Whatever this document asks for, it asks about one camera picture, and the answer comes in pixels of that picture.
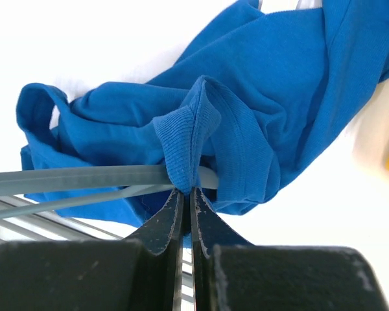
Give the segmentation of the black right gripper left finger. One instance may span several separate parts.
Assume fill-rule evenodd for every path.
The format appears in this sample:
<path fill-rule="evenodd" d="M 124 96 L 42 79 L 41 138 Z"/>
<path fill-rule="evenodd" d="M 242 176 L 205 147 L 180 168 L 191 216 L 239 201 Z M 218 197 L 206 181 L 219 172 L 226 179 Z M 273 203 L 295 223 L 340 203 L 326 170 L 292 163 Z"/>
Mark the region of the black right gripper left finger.
<path fill-rule="evenodd" d="M 0 310 L 179 310 L 184 196 L 123 240 L 0 245 Z"/>

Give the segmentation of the dark blue-grey hanger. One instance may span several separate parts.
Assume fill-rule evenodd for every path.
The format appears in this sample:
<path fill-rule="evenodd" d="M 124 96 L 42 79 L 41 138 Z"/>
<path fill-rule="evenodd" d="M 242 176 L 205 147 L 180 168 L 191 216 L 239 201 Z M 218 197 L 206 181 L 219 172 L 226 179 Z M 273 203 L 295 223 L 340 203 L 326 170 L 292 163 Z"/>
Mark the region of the dark blue-grey hanger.
<path fill-rule="evenodd" d="M 57 168 L 0 173 L 0 196 L 124 186 L 123 190 L 0 211 L 0 220 L 172 190 L 164 165 Z"/>

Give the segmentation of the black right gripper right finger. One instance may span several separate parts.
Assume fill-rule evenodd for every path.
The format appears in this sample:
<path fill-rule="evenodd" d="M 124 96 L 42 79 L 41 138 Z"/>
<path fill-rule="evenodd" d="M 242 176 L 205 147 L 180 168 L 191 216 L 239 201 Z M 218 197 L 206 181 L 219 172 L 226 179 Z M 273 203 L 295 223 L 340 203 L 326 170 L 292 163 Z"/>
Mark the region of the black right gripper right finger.
<path fill-rule="evenodd" d="M 336 246 L 255 246 L 190 195 L 197 310 L 388 310 L 367 260 Z"/>

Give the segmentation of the blue tank top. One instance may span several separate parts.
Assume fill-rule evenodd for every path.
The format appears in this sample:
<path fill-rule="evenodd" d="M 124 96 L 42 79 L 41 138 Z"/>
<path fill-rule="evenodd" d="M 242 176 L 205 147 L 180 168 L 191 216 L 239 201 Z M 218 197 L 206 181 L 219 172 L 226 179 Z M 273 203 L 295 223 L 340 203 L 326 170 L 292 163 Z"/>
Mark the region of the blue tank top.
<path fill-rule="evenodd" d="M 164 164 L 182 192 L 217 173 L 213 208 L 242 215 L 301 174 L 389 78 L 389 1 L 264 14 L 237 1 L 167 71 L 68 101 L 26 85 L 24 170 Z"/>

